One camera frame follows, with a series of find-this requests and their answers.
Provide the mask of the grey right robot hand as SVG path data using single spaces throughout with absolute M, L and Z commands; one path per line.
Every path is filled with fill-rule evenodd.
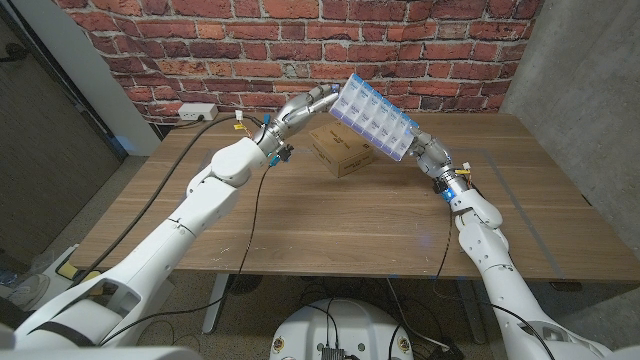
M 436 194 L 450 201 L 470 189 L 466 176 L 456 173 L 451 152 L 437 137 L 417 127 L 411 127 L 409 132 L 413 140 L 408 153 L 416 159 L 421 171 L 432 179 Z

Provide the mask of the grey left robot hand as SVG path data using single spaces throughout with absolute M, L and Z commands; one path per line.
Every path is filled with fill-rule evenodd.
M 285 141 L 302 130 L 316 114 L 330 108 L 338 99 L 339 84 L 319 85 L 289 100 L 254 137 L 265 155 L 277 151 Z

